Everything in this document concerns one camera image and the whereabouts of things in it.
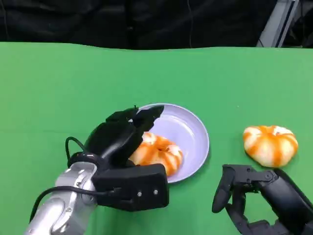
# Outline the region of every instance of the black cable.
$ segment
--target black cable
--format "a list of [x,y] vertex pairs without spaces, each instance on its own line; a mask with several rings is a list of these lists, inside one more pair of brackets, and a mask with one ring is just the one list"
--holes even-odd
[[55,192],[55,191],[73,191],[76,193],[80,193],[80,194],[85,194],[85,195],[90,195],[90,196],[108,196],[110,193],[114,193],[116,189],[114,189],[114,191],[106,191],[106,192],[96,192],[96,191],[89,191],[89,190],[84,190],[81,188],[76,188],[76,187],[72,187],[72,186],[57,186],[57,187],[53,187],[53,188],[49,188],[45,191],[43,191],[36,199],[35,204],[33,206],[33,209],[31,211],[30,214],[30,219],[29,222],[32,221],[32,219],[34,218],[38,206],[41,202],[41,200],[49,193],[51,192]]
[[81,147],[81,149],[84,152],[86,152],[85,146],[78,139],[76,139],[73,136],[67,137],[67,139],[65,140],[65,151],[67,153],[67,160],[69,160],[69,158],[70,158],[69,149],[68,149],[68,142],[69,141],[74,141],[75,143],[77,143]]
[[3,10],[3,21],[4,21],[6,40],[9,41],[8,26],[7,26],[7,22],[6,22],[6,10],[5,10],[5,7],[4,7],[2,0],[0,0],[0,4],[1,4],[2,10]]
[[259,42],[260,42],[261,46],[264,47],[264,45],[263,45],[263,43],[262,43],[260,38],[259,38]]

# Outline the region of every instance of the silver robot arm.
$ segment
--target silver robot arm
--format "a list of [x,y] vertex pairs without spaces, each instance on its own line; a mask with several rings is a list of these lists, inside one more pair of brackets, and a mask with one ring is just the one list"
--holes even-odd
[[[166,207],[169,190],[164,166],[135,166],[129,160],[143,132],[153,127],[163,110],[164,106],[155,106],[115,112],[92,131],[85,145],[68,137],[69,169],[58,177],[56,187],[37,198],[24,235],[83,235],[97,205],[130,212]],[[83,151],[70,156],[70,140]],[[50,192],[51,197],[36,211]]]
[[[96,171],[93,163],[76,162],[58,177],[55,186],[95,191],[91,178]],[[37,210],[24,235],[83,235],[96,205],[93,196],[73,191],[54,192]]]

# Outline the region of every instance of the lavender plate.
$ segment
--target lavender plate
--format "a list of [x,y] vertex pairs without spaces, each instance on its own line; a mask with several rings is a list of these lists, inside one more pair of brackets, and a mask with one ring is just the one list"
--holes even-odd
[[164,105],[160,118],[150,132],[175,142],[182,150],[183,162],[178,171],[168,177],[175,183],[193,175],[203,165],[209,152],[209,135],[201,120],[189,110],[174,104],[149,104],[141,109]]

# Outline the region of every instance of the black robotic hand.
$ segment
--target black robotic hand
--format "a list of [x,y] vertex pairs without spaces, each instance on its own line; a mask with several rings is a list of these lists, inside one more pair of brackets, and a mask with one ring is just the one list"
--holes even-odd
[[[274,225],[266,220],[249,223],[244,216],[246,193],[261,192],[278,216]],[[212,212],[226,208],[243,235],[312,235],[313,205],[282,170],[257,172],[249,165],[223,165]]]
[[84,151],[73,154],[68,167],[75,162],[97,166],[92,183],[97,192],[113,191],[111,197],[97,197],[97,204],[126,211],[165,207],[169,190],[165,168],[161,164],[135,166],[129,157],[142,142],[164,106],[138,111],[136,107],[115,112],[96,127]]

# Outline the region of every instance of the green table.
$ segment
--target green table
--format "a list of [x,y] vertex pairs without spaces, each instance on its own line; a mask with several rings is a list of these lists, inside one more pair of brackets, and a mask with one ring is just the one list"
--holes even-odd
[[[126,51],[67,44],[0,44],[1,235],[20,235],[34,200],[66,168],[64,140],[85,141],[115,110],[154,102],[194,112],[210,135],[210,154],[193,177],[170,186],[164,209],[97,208],[87,235],[239,234],[226,211],[211,212],[222,164],[251,164],[242,132],[278,124],[299,151],[284,170],[313,200],[313,51],[206,48]],[[275,215],[256,194],[251,220]]]

